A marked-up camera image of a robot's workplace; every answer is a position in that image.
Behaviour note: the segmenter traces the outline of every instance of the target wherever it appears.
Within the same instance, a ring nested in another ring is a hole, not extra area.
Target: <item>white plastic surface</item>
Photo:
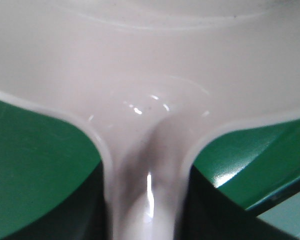
[[[300,118],[300,0],[0,1],[0,100],[95,143],[111,239],[172,240],[207,143]]]

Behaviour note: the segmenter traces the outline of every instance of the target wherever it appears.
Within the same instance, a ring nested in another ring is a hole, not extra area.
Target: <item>green plastic surface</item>
[[[62,202],[100,160],[74,126],[0,102],[0,238]]]
[[[99,161],[74,126],[0,102],[0,238],[62,202]],[[300,176],[300,120],[221,136],[195,165],[232,200],[251,207]]]
[[[300,177],[300,120],[223,135],[194,165],[230,199],[250,208]]]

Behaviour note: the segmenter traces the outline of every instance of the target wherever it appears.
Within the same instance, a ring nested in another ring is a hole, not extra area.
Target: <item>green object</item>
[[[230,199],[251,208],[300,178],[300,120],[223,135],[194,165]]]
[[[0,238],[61,203],[100,160],[76,127],[0,102]],[[221,136],[195,166],[249,208],[300,177],[300,120]]]
[[[0,238],[57,206],[100,160],[74,126],[0,102]]]

